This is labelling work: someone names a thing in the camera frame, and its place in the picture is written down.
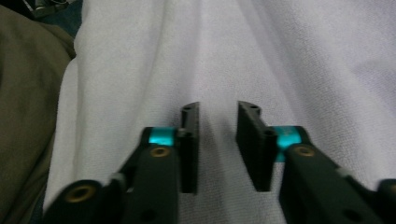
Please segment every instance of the white cloth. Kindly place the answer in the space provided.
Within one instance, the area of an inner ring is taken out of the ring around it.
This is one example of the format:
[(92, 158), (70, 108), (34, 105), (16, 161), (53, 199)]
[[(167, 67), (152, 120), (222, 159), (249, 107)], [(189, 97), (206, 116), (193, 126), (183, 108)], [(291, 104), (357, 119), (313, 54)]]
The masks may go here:
[(46, 207), (78, 179), (106, 183), (142, 128), (201, 102), (199, 194), (180, 223), (283, 223), (234, 141), (237, 100), (302, 125), (370, 189), (396, 177), (394, 1), (90, 1), (64, 76)]

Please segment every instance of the teal light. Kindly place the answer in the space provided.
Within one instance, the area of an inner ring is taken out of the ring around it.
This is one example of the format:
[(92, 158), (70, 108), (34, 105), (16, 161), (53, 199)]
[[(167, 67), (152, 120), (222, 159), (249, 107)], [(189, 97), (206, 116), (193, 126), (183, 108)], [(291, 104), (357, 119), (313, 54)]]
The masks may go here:
[(152, 128), (149, 143), (172, 147), (175, 144), (175, 128)]
[(275, 126), (273, 127), (277, 133), (277, 147), (279, 153), (277, 154), (276, 161), (285, 161), (283, 152), (293, 144), (301, 143), (301, 136), (294, 126)]

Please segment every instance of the white fabric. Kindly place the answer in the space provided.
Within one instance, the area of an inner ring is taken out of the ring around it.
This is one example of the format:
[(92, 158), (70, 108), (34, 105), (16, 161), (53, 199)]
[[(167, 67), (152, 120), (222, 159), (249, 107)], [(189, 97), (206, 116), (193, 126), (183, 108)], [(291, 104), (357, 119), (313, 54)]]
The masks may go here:
[(393, 1), (90, 1), (64, 76), (46, 207), (78, 179), (106, 183), (142, 128), (201, 102), (199, 194), (180, 223), (283, 223), (234, 141), (236, 101), (302, 125), (367, 187), (396, 178)]

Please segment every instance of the black plastic part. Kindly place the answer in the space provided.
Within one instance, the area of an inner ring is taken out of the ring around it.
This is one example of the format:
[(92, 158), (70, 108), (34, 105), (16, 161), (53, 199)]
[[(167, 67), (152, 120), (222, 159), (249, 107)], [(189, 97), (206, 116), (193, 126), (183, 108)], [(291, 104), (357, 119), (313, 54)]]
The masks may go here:
[(276, 132), (260, 119), (261, 109), (238, 102), (236, 143), (257, 191), (269, 191), (278, 152)]
[(181, 129), (182, 132), (179, 132), (177, 137), (181, 191), (196, 194), (198, 189), (199, 103), (183, 106)]
[(96, 216), (92, 223), (120, 223), (122, 207), (124, 206), (125, 192), (116, 180), (102, 188), (101, 197), (95, 208)]
[(386, 179), (379, 183), (376, 192), (377, 211), (385, 223), (396, 223), (396, 179)]
[(134, 153), (128, 158), (128, 160), (122, 165), (119, 173), (125, 175), (126, 185), (128, 187), (134, 186), (134, 172), (136, 171), (136, 167), (140, 158), (140, 154), (145, 148), (149, 147), (149, 136), (151, 134), (152, 127), (147, 127), (143, 130), (140, 136), (140, 143), (137, 148), (134, 150)]
[[(87, 186), (94, 190), (94, 194), (89, 199), (76, 203), (70, 203), (66, 200), (66, 196), (70, 194), (73, 189)], [(101, 184), (94, 180), (80, 180), (69, 185), (61, 192), (47, 211), (46, 215), (44, 215), (43, 223), (95, 223), (93, 222), (93, 219), (97, 216), (95, 209), (101, 198), (101, 189)]]
[[(155, 148), (168, 150), (152, 156)], [(177, 223), (177, 152), (172, 147), (152, 146), (142, 151), (135, 173), (134, 189), (128, 196), (121, 224)]]
[(279, 200), (288, 224), (382, 223), (317, 148), (295, 144), (285, 157)]

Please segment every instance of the green cloth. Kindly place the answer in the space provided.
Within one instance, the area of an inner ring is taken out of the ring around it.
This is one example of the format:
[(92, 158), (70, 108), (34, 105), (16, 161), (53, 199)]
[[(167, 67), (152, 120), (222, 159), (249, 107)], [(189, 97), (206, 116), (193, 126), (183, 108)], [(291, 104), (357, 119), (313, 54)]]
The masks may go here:
[(45, 190), (73, 38), (0, 6), (0, 223), (28, 223)]

